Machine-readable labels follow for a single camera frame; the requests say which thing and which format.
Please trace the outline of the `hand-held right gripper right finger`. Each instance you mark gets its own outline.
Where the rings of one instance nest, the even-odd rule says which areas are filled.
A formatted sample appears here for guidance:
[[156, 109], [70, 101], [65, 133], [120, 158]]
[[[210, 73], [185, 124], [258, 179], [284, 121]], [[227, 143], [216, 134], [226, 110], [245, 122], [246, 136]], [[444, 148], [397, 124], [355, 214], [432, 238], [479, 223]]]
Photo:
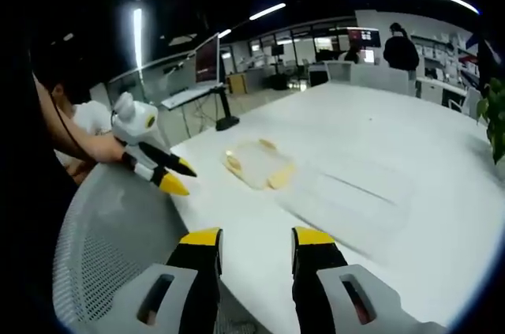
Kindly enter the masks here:
[[445, 333], [418, 321], [397, 291], [360, 265], [350, 265], [327, 233], [292, 228], [292, 296], [302, 333]]

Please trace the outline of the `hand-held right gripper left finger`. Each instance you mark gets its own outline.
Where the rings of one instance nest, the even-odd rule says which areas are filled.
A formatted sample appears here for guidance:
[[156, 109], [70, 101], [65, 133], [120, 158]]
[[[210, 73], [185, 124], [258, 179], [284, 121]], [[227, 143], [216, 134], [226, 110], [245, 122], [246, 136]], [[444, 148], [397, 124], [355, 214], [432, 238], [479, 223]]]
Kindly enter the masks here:
[[98, 333], [212, 333], [222, 275], [219, 227], [189, 232], [165, 264], [153, 264], [115, 294]]

